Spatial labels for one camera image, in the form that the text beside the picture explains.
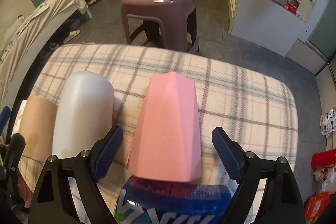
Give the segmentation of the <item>pink faceted cup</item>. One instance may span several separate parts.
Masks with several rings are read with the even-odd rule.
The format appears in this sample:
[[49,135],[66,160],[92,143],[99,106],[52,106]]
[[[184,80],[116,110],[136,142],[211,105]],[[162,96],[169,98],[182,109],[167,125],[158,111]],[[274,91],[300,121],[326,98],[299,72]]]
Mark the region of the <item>pink faceted cup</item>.
[[150,79],[127,170],[157,181],[191,182],[201,177],[201,133],[192,79],[176,72]]

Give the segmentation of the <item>white printed paper cup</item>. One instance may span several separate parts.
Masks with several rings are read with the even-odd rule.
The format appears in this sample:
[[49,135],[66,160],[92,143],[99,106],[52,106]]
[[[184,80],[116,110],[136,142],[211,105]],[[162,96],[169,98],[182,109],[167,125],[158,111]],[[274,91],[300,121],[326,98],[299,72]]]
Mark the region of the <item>white printed paper cup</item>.
[[17,116],[15,118],[15,122],[14,122],[14,125],[13,125],[12,134],[17,134],[19,132],[20,123],[21,123],[21,120],[22,120],[23,112],[24,112],[25,107],[26,107],[26,103],[27,103],[27,100],[23,100],[21,102],[21,105],[19,107]]

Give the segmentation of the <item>brown paper cup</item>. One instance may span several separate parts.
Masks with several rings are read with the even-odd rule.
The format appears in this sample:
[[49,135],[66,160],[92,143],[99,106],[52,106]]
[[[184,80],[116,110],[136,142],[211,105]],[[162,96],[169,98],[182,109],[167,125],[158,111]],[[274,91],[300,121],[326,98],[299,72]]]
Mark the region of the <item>brown paper cup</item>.
[[23,110],[19,133],[25,139],[23,156],[45,162],[52,154],[58,106],[41,97],[30,96]]

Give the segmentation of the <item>white plastic cup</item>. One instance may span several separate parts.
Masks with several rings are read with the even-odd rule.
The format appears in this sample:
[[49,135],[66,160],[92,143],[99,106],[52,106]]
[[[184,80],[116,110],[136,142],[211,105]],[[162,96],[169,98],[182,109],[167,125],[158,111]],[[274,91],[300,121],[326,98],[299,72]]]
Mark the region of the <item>white plastic cup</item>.
[[52,154],[59,159],[90,150],[112,128],[114,88],[97,73],[80,71],[66,79],[56,113]]

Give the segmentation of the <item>orange snack bag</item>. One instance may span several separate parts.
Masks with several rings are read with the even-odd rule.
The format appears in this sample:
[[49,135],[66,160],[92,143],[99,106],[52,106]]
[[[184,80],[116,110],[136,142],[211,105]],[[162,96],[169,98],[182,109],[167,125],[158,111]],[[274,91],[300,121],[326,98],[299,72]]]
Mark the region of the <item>orange snack bag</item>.
[[321,192],[310,196],[305,205],[305,220],[306,223],[315,223],[330,202],[330,194]]

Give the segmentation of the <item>red snack package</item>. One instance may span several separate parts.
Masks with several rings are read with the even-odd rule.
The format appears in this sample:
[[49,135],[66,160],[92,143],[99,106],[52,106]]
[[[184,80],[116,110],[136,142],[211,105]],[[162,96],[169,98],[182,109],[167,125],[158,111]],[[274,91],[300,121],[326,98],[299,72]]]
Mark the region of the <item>red snack package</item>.
[[336,163],[336,149],[330,149],[324,152],[315,153],[311,157],[311,168],[331,168]]

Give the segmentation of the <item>bed with beige cover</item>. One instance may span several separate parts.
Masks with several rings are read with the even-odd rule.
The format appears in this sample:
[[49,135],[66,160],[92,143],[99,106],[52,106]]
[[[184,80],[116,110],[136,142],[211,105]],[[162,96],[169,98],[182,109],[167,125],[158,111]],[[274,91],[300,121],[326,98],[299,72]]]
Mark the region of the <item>bed with beige cover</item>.
[[51,36],[76,11],[92,17],[85,0],[45,0],[1,35],[1,106],[12,107],[23,79]]

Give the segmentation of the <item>blue green drink bottle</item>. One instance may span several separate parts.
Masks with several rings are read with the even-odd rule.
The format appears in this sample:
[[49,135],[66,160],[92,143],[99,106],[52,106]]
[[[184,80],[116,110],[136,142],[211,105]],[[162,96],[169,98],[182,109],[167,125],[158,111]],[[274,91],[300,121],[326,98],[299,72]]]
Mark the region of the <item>blue green drink bottle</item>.
[[114,210],[118,223],[218,223],[232,200],[225,185],[195,185],[132,176]]

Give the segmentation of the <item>plaid blanket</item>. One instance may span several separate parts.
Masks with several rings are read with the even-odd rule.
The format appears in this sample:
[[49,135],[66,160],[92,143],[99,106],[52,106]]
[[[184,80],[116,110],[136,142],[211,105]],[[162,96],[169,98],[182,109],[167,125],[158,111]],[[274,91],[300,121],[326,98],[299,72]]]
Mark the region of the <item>plaid blanket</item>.
[[110,209],[117,207],[120,189],[130,175],[126,165],[148,83],[151,77],[170,71],[195,82],[202,141],[201,184],[223,184],[231,190],[237,186],[214,149],[211,135],[216,127],[222,127],[244,150],[260,158],[283,156],[295,166],[296,105],[289,88],[277,79],[188,53],[121,44],[74,44],[55,51],[32,94],[59,103],[65,80],[78,71],[100,74],[114,87],[113,121],[123,129],[123,144],[99,185]]

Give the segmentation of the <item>white blue tissue pack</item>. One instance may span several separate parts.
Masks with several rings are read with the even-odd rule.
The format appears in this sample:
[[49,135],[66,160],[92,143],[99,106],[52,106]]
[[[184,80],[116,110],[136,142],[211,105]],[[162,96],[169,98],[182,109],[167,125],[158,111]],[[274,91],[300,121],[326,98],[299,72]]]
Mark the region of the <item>white blue tissue pack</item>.
[[335,106],[333,106],[327,114],[324,114],[319,119],[320,130],[323,136],[326,138],[329,137],[330,134],[335,132],[336,127],[336,111]]

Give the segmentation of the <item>green slipper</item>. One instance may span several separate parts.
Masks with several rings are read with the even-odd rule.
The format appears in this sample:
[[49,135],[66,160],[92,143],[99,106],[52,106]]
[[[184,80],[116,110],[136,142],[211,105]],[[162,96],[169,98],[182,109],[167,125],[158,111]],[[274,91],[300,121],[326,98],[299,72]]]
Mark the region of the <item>green slipper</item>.
[[70,42],[72,39],[78,36],[80,32],[81,32],[80,30],[71,31],[69,35],[63,40],[63,44]]

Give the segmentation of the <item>purple plastic stool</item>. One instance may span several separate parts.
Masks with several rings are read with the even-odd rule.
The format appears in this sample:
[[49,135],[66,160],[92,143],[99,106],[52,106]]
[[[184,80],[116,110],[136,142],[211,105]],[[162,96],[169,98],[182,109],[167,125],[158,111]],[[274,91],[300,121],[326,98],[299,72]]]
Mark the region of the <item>purple plastic stool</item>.
[[199,52],[193,0],[122,0],[121,19],[128,45],[144,32],[149,40],[160,38],[164,49]]

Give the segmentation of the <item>white wardrobe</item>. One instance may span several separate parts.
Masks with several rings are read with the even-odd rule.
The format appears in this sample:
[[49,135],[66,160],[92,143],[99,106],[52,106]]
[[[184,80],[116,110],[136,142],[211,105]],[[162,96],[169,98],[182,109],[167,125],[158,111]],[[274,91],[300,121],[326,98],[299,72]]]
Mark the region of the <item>white wardrobe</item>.
[[310,35],[325,8],[318,1],[307,22],[272,0],[238,0],[230,34],[285,56],[297,39]]

